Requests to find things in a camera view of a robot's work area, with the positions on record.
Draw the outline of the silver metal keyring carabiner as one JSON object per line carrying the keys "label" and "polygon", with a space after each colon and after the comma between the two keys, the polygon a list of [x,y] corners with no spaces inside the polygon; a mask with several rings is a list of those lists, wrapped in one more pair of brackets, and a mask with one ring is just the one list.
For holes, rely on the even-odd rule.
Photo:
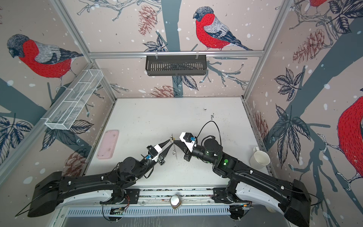
{"label": "silver metal keyring carabiner", "polygon": [[176,145],[174,144],[174,137],[173,135],[171,134],[171,137],[170,137],[170,142],[172,143],[173,145],[173,155],[175,156],[175,158],[177,159],[177,154],[176,154]]}

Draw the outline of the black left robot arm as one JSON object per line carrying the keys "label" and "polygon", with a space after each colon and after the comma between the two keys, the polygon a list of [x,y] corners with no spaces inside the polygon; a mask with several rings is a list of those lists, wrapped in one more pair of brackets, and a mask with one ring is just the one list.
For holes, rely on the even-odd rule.
{"label": "black left robot arm", "polygon": [[103,174],[64,176],[62,172],[53,172],[35,186],[27,215],[30,218],[47,215],[70,197],[101,190],[112,191],[106,204],[123,201],[125,190],[151,172],[156,164],[162,165],[172,146],[171,140],[149,145],[147,155],[142,160],[128,157]]}

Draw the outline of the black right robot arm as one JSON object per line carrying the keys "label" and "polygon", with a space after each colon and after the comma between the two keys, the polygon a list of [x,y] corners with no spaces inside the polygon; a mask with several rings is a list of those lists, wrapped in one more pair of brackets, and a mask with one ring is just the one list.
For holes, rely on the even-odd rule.
{"label": "black right robot arm", "polygon": [[196,157],[211,163],[215,174],[229,179],[226,188],[213,189],[214,202],[255,202],[283,214],[298,227],[310,225],[312,199],[301,181],[280,180],[253,169],[224,153],[223,147],[213,138],[205,140],[202,145],[194,141],[174,141],[174,144],[184,152],[185,160]]}

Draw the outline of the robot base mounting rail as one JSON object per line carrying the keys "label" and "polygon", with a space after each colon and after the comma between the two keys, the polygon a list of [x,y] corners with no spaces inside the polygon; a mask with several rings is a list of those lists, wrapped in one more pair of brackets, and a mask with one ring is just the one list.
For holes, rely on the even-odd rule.
{"label": "robot base mounting rail", "polygon": [[94,205],[91,207],[70,207],[67,218],[105,218],[116,222],[121,218],[173,217],[173,216],[220,216],[227,215],[239,220],[253,209],[251,202],[236,204],[216,203],[212,190],[141,190],[125,204]]}

